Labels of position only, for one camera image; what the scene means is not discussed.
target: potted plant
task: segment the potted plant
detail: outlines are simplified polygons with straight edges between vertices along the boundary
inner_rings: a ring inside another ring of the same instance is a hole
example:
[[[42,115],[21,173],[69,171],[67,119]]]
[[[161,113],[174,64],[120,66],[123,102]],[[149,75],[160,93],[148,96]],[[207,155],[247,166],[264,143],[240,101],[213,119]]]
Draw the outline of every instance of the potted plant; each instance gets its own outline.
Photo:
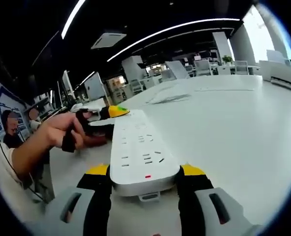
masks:
[[[222,57],[222,60],[227,65],[230,65],[233,62],[233,58],[231,56],[227,56],[227,55]]]

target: cable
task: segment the cable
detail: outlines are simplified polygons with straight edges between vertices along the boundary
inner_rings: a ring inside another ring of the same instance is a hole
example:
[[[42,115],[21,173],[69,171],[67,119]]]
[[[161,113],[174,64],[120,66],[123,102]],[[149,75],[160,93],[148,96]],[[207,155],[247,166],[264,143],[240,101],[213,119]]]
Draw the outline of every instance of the cable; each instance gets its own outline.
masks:
[[[10,164],[9,160],[7,159],[7,157],[6,157],[5,153],[4,153],[4,150],[3,150],[3,147],[2,147],[2,145],[1,145],[1,142],[0,142],[0,148],[1,148],[1,150],[2,150],[2,153],[3,153],[4,157],[5,157],[5,159],[7,160],[8,164],[9,164],[9,166],[12,168],[12,170],[13,170],[14,173],[15,173],[15,175],[18,177],[17,172],[14,170],[14,168],[12,167],[12,165]],[[39,197],[39,198],[40,198],[44,203],[47,203],[47,202],[44,200],[44,198],[43,198],[42,196],[38,195],[38,194],[37,194],[34,190],[32,190],[30,187],[28,187],[28,189],[29,189],[32,193],[34,193],[37,197]]]
[[[21,132],[19,126],[17,127],[17,130],[18,130],[19,134],[21,135],[23,141],[25,142],[26,140],[25,140],[25,138],[24,138],[24,136],[23,136],[23,134],[22,134],[22,132]]]

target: person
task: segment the person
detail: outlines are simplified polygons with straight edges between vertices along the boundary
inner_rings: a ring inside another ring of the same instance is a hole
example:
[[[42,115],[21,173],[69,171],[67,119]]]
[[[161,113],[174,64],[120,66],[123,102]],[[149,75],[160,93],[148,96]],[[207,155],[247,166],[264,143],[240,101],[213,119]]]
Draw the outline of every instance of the person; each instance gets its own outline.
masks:
[[[32,132],[35,132],[38,127],[41,125],[40,119],[39,119],[39,111],[36,108],[32,108],[29,113],[29,119],[30,119],[30,127]]]
[[[18,148],[23,141],[17,133],[18,120],[16,118],[16,114],[11,110],[5,110],[1,114],[1,121],[5,130],[3,142],[9,148]]]
[[[22,188],[21,180],[47,150],[61,148],[65,132],[72,124],[75,128],[71,132],[75,148],[81,149],[85,147],[87,136],[74,113],[59,114],[43,122],[34,134],[16,148],[9,148],[0,142],[0,192],[22,222],[37,220],[43,213],[41,206],[34,204]],[[12,124],[8,123],[7,127],[10,130]]]

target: ceiling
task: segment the ceiling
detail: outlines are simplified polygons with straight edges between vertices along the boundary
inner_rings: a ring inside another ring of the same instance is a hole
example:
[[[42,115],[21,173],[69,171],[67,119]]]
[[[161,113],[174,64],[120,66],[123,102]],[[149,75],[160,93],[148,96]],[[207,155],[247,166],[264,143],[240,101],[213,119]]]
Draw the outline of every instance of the ceiling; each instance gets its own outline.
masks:
[[[33,96],[31,92],[21,92],[18,88],[26,84],[31,65],[47,42],[57,32],[57,36],[61,34],[77,2],[0,0],[0,80],[11,85],[21,98]],[[251,4],[251,0],[86,0],[64,40],[56,44],[63,57],[54,66],[57,70],[69,71],[71,83],[76,86],[92,71],[98,71],[104,80],[122,73],[121,61],[133,52],[142,55],[146,63],[155,63],[179,54],[180,50],[190,52],[214,47],[211,31],[169,37],[195,30],[232,28],[225,30],[229,37],[242,23],[213,21],[172,29],[144,40],[107,62],[130,44],[172,26],[211,18],[242,19]],[[126,37],[113,47],[91,50],[105,31],[125,33]],[[57,79],[50,77],[42,82],[39,92],[49,89],[52,81]]]

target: air conditioning vent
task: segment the air conditioning vent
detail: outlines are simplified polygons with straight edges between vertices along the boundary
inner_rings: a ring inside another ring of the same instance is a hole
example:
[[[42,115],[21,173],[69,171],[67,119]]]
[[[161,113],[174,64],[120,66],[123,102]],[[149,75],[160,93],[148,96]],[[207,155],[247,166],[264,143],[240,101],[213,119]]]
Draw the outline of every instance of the air conditioning vent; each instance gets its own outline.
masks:
[[[103,33],[91,49],[112,47],[126,36],[124,33]]]

